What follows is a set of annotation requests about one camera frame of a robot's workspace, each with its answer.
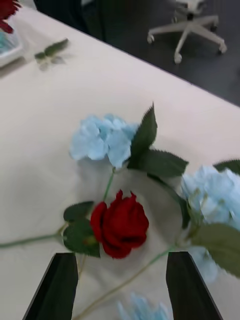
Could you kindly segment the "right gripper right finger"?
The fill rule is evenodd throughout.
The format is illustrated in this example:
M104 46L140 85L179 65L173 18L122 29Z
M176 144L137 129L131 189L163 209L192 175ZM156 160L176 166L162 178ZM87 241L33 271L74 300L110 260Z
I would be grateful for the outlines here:
M194 260L187 251L170 252L166 285L175 320L221 320Z

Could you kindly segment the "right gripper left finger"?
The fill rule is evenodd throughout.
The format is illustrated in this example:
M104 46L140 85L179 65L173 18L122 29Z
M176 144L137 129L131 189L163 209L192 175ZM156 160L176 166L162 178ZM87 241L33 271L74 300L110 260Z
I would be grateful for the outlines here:
M24 320L71 320L79 280L74 253L56 253L23 317Z

